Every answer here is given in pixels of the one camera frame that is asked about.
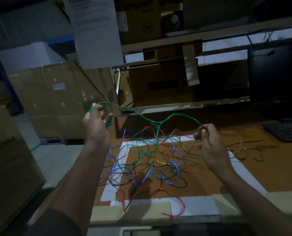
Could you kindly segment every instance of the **forearm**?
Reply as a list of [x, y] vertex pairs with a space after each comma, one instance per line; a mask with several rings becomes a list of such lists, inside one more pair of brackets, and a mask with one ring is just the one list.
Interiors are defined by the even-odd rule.
[[86, 235], [88, 230], [105, 161], [105, 156], [100, 156], [100, 154], [96, 148], [83, 148], [51, 205], [71, 218], [80, 227], [83, 235]]
[[292, 235], [292, 220], [238, 174], [219, 177], [258, 235]]

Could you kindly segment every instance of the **keyboard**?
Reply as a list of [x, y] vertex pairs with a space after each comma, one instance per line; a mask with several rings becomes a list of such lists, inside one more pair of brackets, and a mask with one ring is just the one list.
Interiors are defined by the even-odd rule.
[[292, 122], [263, 125], [263, 127], [278, 139], [284, 142], [292, 142]]

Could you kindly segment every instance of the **computer monitor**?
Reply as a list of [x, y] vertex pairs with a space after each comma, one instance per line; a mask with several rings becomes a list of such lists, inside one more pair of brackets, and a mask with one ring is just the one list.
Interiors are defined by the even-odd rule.
[[292, 101], [292, 40], [248, 50], [250, 100]]

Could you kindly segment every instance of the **dark sleeve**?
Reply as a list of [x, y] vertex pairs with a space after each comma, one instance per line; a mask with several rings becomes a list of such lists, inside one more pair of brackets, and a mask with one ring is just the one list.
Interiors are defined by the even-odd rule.
[[48, 208], [28, 229], [25, 236], [81, 236], [77, 224], [67, 215]]

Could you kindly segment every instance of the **person's right arm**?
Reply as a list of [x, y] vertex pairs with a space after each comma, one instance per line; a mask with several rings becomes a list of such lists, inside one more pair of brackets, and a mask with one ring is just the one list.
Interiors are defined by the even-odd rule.
[[213, 124], [200, 127], [193, 135], [202, 140], [207, 167], [228, 189], [239, 209], [258, 235], [292, 235], [292, 220], [247, 184], [234, 170], [228, 150]]

